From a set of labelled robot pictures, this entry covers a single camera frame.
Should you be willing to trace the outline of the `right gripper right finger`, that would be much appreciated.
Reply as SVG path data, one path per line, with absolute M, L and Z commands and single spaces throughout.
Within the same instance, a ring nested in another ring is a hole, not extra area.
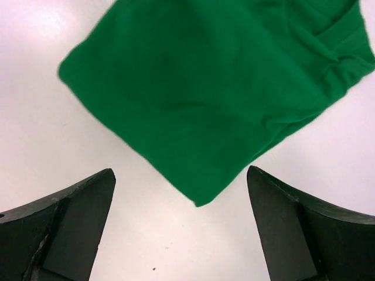
M 248 193 L 272 281 L 374 280 L 374 216 L 250 166 Z

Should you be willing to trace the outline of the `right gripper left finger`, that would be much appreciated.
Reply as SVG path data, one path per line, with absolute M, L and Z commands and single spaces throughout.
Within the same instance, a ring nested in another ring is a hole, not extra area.
M 89 280 L 111 207 L 104 169 L 1 213 L 1 280 Z

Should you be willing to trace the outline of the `green t shirt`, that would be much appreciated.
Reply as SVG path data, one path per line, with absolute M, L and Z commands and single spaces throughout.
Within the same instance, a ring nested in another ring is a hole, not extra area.
M 373 70 L 359 1 L 116 1 L 58 73 L 201 207 Z

